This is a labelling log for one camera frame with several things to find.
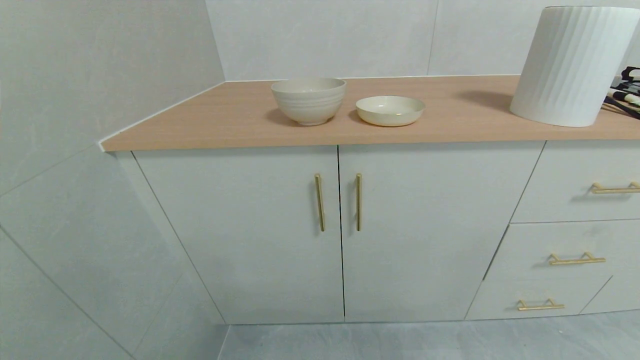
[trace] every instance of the ribbed ceramic bowl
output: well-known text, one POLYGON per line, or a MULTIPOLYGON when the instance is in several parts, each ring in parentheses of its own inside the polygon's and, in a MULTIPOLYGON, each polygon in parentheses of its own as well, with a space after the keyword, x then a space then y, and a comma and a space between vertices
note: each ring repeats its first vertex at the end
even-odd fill
POLYGON ((375 96, 356 102, 358 116, 378 126, 405 126, 413 124, 424 111, 424 103, 402 96, 375 96))
POLYGON ((346 81, 332 78, 292 79, 271 85, 280 111, 304 126, 324 124, 332 118, 346 90, 346 81))

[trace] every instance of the white cabinet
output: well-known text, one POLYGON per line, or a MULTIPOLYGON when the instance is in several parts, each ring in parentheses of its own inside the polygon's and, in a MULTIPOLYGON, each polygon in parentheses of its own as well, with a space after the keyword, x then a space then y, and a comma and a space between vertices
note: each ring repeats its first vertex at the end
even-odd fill
POLYGON ((346 320, 462 320, 542 146, 340 146, 346 320))
POLYGON ((485 281, 466 320, 577 315, 608 277, 485 281))
POLYGON ((640 141, 547 142, 513 222, 640 218, 640 141), (630 193, 593 193, 593 184, 630 193))
POLYGON ((135 153, 227 323, 344 321, 336 151, 135 153))
POLYGON ((640 309, 640 272, 614 275, 582 314, 640 309))
POLYGON ((639 239, 640 220, 512 224, 486 279, 557 279, 639 271, 639 239))

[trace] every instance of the drawer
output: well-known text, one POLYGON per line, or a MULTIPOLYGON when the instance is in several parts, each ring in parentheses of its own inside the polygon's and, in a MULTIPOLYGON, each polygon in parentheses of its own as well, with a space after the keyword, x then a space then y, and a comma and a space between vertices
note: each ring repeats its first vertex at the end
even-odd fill
POLYGON ((465 320, 576 315, 607 280, 608 277, 593 277, 580 281, 551 279, 483 282, 465 320))
POLYGON ((485 280, 611 276, 639 264, 640 220, 511 224, 485 280))
POLYGON ((511 222, 640 218, 636 193, 593 193, 640 183, 640 141, 547 142, 511 222))
POLYGON ((640 309, 640 273, 614 275, 582 314, 640 309))

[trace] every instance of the ribbed white vase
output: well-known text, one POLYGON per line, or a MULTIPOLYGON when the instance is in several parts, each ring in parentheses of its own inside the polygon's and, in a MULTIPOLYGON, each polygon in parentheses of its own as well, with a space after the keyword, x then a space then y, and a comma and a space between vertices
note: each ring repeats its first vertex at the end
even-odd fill
POLYGON ((592 125, 639 19, 631 8, 545 8, 511 112, 552 125, 592 125))

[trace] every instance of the gray tile floor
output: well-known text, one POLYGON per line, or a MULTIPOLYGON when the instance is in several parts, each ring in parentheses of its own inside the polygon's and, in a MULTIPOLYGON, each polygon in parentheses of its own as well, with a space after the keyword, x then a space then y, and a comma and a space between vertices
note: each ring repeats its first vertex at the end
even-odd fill
POLYGON ((219 360, 640 359, 640 311, 439 323, 231 326, 219 360))

